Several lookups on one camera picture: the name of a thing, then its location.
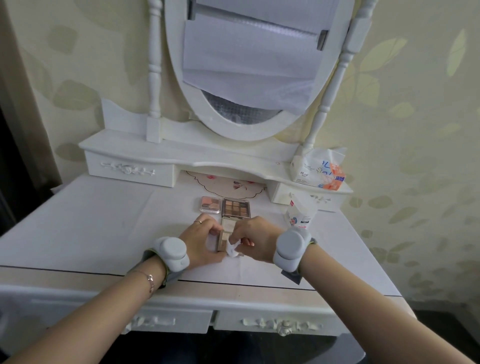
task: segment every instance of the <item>leaf pattern wallpaper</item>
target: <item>leaf pattern wallpaper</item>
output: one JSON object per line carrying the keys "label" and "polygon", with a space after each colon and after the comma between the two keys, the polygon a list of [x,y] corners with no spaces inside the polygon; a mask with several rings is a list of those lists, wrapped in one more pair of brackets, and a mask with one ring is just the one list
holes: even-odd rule
{"label": "leaf pattern wallpaper", "polygon": [[[100,97],[148,109],[147,2],[5,2],[57,167],[71,180],[86,169],[77,143],[103,128]],[[342,211],[402,294],[480,314],[479,17],[477,0],[380,0],[316,145],[348,148],[354,194]],[[162,37],[162,110],[186,121],[194,116],[164,28]],[[301,142],[321,95],[276,138]]]}

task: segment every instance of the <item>plastic tissue package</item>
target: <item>plastic tissue package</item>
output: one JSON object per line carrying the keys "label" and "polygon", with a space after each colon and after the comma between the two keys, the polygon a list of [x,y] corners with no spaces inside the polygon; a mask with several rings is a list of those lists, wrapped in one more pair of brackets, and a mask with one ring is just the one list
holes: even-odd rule
{"label": "plastic tissue package", "polygon": [[336,191],[345,179],[340,164],[346,148],[315,148],[303,156],[294,156],[290,164],[293,182]]}

